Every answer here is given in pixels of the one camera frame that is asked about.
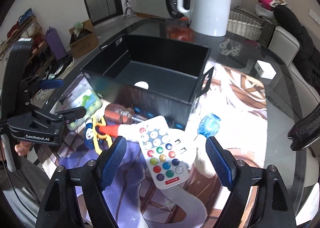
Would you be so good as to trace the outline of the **person's left hand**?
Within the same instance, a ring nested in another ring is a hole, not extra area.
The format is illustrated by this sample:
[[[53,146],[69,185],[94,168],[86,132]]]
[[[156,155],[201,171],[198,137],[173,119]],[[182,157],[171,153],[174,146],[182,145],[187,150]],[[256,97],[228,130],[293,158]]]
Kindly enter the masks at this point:
[[[20,143],[15,145],[15,151],[21,157],[26,156],[29,153],[29,151],[31,150],[32,146],[33,146],[33,144],[30,142],[20,141]]]

